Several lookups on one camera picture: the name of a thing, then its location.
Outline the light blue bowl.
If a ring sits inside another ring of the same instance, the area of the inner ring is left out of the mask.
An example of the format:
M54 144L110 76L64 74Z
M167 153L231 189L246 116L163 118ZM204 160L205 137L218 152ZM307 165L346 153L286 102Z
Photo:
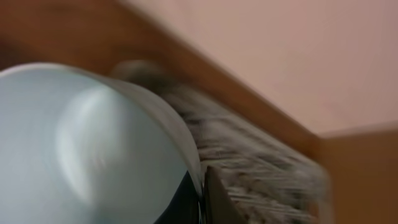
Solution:
M153 92L56 63L1 72L2 223L155 223L186 172L202 223L196 144Z

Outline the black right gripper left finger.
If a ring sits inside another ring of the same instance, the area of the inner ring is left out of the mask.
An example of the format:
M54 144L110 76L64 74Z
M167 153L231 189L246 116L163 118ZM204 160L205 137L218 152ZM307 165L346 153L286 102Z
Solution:
M186 172L171 202L155 224L199 224L199 199L190 174Z

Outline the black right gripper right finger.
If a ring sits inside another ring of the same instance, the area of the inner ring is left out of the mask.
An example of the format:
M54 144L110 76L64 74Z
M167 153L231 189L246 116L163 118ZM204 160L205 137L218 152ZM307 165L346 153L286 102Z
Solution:
M238 212L213 167L208 166L204 183L207 224L247 224Z

